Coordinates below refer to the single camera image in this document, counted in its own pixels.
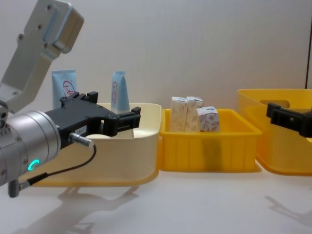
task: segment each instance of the silver cylindrical joint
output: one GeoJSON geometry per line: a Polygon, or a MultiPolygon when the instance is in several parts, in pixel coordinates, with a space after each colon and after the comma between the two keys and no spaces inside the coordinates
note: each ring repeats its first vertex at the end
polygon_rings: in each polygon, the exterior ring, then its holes
{"type": "Polygon", "coordinates": [[[84,136],[80,136],[79,134],[76,134],[76,133],[69,134],[68,139],[71,142],[79,143],[81,145],[87,146],[90,149],[94,146],[94,141],[84,136]]]}
{"type": "Polygon", "coordinates": [[[0,130],[0,186],[55,158],[60,136],[43,112],[30,111],[7,119],[0,130]]]}

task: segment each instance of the white wall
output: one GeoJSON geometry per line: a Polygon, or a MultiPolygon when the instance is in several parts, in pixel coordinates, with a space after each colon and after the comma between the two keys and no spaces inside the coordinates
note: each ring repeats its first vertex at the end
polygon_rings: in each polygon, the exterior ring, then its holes
{"type": "MultiPolygon", "coordinates": [[[[0,77],[36,0],[0,0],[0,77]]],[[[236,90],[304,88],[311,0],[71,0],[85,24],[51,70],[77,71],[81,92],[110,101],[111,75],[125,70],[131,102],[168,107],[200,96],[234,108],[236,90]]],[[[51,73],[27,109],[52,108],[51,73]]]]}

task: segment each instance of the black cable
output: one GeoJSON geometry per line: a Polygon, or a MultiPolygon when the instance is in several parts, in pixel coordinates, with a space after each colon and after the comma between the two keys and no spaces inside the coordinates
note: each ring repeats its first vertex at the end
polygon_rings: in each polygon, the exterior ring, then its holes
{"type": "Polygon", "coordinates": [[[77,168],[80,168],[80,167],[83,167],[85,165],[87,165],[89,162],[91,162],[94,157],[96,156],[97,154],[97,147],[94,145],[93,146],[93,154],[92,156],[87,160],[85,161],[84,163],[82,164],[79,164],[77,166],[74,166],[74,167],[69,167],[69,168],[66,168],[66,169],[63,169],[63,170],[59,170],[59,171],[56,171],[56,172],[51,172],[51,173],[42,173],[40,175],[37,175],[37,176],[34,176],[32,178],[29,178],[27,181],[29,182],[30,185],[33,185],[35,183],[38,183],[39,181],[49,177],[49,176],[54,176],[54,175],[57,175],[57,174],[60,174],[60,173],[63,173],[63,172],[68,172],[68,171],[71,171],[71,170],[74,170],[74,169],[77,169],[77,168]]]}

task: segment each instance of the printed logo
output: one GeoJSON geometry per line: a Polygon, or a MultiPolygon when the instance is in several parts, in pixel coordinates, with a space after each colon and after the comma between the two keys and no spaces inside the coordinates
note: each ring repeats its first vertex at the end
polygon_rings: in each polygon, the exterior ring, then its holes
{"type": "Polygon", "coordinates": [[[71,94],[75,92],[74,86],[72,85],[71,82],[69,81],[64,81],[63,83],[63,91],[64,91],[64,96],[68,97],[71,94]]]}
{"type": "Polygon", "coordinates": [[[113,103],[117,102],[117,82],[115,81],[112,86],[112,101],[113,103]]]}

